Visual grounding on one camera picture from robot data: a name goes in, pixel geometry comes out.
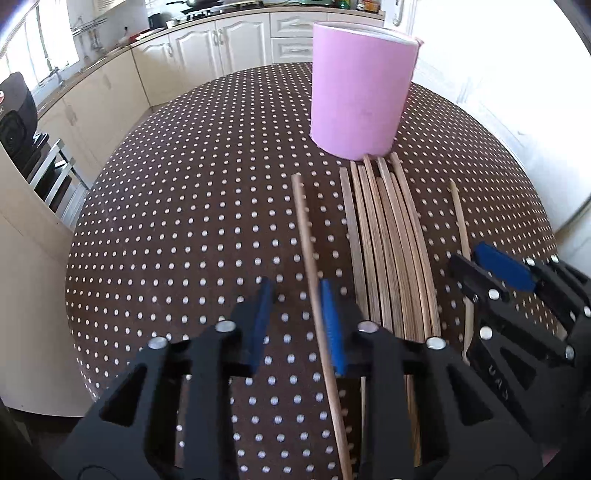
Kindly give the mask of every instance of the brown tablecloth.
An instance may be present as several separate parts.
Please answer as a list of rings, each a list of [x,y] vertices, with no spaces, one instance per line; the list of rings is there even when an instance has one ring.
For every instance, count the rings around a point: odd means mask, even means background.
[[[303,176],[319,270],[346,294],[353,277],[338,168],[347,162],[309,138],[310,93],[311,64],[278,64],[222,77],[163,107],[101,172],[67,269],[69,326],[94,398],[150,337],[198,335],[254,293],[260,277],[276,280],[259,373],[232,385],[244,479],[340,475],[290,175]],[[412,85],[394,150],[421,217],[443,336],[459,349],[462,295],[446,273],[460,249],[450,178],[472,247],[486,240],[516,257],[547,258],[554,238],[517,162],[433,92]],[[518,300],[533,321],[556,328],[537,299]],[[340,394],[356,464],[357,383],[344,382]]]

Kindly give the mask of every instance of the pink cardboard tube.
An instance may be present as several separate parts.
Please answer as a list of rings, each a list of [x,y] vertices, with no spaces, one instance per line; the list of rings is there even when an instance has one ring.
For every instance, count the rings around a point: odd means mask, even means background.
[[[421,45],[385,28],[315,23],[310,136],[316,145],[347,160],[386,155]]]

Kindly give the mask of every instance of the cabinet handle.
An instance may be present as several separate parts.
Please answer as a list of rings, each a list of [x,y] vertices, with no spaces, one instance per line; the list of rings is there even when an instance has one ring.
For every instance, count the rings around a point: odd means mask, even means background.
[[[310,48],[288,48],[287,51],[289,53],[309,53],[311,52]]]
[[[300,22],[299,20],[296,20],[296,21],[290,23],[290,27],[292,27],[292,28],[304,27],[307,30],[311,30],[312,29],[312,25],[311,24]]]

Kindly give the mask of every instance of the kitchen cabinet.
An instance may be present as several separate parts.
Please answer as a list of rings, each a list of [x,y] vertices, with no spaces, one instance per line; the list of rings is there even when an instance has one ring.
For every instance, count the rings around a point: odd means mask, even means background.
[[[312,38],[272,38],[273,63],[312,61]]]
[[[223,75],[215,22],[168,35],[183,93]]]
[[[371,27],[383,27],[384,26],[384,21],[379,18],[362,17],[361,15],[328,13],[326,19],[329,22],[349,22],[349,23],[357,23],[360,25],[370,25]]]
[[[150,108],[130,51],[122,53],[101,68],[109,91],[105,101],[116,124],[115,149]]]
[[[169,35],[142,43],[132,52],[151,106],[167,103],[185,93]]]
[[[84,142],[80,131],[74,124],[74,112],[63,99],[58,100],[41,117],[37,131],[48,134],[51,145],[61,138],[76,160],[75,168],[81,178],[88,186],[95,182],[102,166],[96,161],[90,148]]]
[[[64,95],[74,124],[104,166],[127,132],[148,109],[131,56],[122,54]]]
[[[324,12],[273,12],[271,38],[311,37],[314,24],[326,19]]]
[[[224,74],[271,64],[269,14],[216,20]]]

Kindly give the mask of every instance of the white cabinet door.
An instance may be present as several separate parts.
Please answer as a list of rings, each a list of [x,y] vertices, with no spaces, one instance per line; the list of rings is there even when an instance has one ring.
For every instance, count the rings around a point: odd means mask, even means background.
[[[100,173],[101,165],[96,161],[78,129],[73,125],[73,112],[62,99],[58,100],[39,120],[38,132],[49,134],[53,145],[60,138],[76,160],[75,169],[88,186]]]
[[[329,22],[350,22],[358,23],[361,25],[370,25],[372,27],[383,27],[384,21],[379,18],[363,17],[361,15],[349,15],[349,14],[328,14],[327,20]]]
[[[269,14],[216,20],[224,74],[271,64]]]
[[[126,134],[150,108],[139,80],[134,58],[130,51],[122,53],[101,69],[109,95],[105,99],[117,125],[114,141],[118,146]]]
[[[178,30],[168,36],[185,92],[223,75],[215,22]]]
[[[132,52],[151,106],[169,102],[184,93],[168,35],[142,43]]]
[[[109,79],[99,69],[63,96],[74,112],[74,125],[101,166],[118,143],[119,119],[111,111],[110,95]]]

